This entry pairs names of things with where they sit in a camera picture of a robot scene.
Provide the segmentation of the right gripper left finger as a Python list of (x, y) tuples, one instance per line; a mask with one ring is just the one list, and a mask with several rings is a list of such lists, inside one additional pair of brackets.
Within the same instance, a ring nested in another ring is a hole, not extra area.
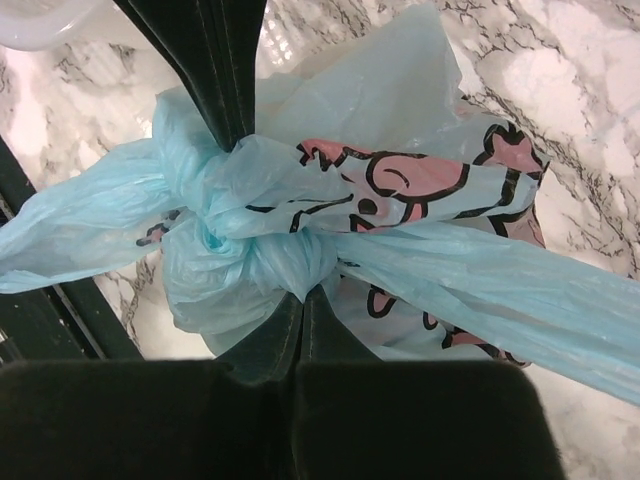
[(216, 360), (16, 362), (1, 371), (5, 479), (293, 479), (280, 391), (287, 295)]

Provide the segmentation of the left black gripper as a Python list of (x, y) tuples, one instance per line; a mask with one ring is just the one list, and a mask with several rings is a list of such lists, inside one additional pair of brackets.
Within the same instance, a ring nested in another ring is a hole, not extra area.
[(91, 280), (55, 257), (60, 240), (30, 180), (1, 144), (1, 357), (27, 360), (108, 358), (108, 305)]

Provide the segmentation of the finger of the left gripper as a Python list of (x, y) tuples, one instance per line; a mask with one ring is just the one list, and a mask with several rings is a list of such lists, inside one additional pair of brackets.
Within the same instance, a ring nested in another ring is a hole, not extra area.
[(256, 53), (265, 0), (119, 0), (177, 73), (219, 147), (255, 132)]

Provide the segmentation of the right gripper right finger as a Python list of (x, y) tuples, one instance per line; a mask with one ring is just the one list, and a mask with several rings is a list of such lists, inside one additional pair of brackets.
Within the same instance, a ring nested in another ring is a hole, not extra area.
[(495, 361), (372, 354), (325, 292), (304, 305), (292, 447), (302, 479), (561, 479), (524, 373)]

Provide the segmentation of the light blue plastic grocery bag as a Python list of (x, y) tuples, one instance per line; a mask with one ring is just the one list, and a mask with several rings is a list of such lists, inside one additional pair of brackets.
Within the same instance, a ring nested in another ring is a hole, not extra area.
[(230, 152), (177, 87), (149, 137), (37, 193), (56, 270), (161, 250), (175, 324), (216, 354), (323, 285), (382, 359), (534, 363), (638, 402), (638, 283), (545, 248), (548, 162), (461, 100), (434, 7), (303, 70), (258, 81), (256, 131)]

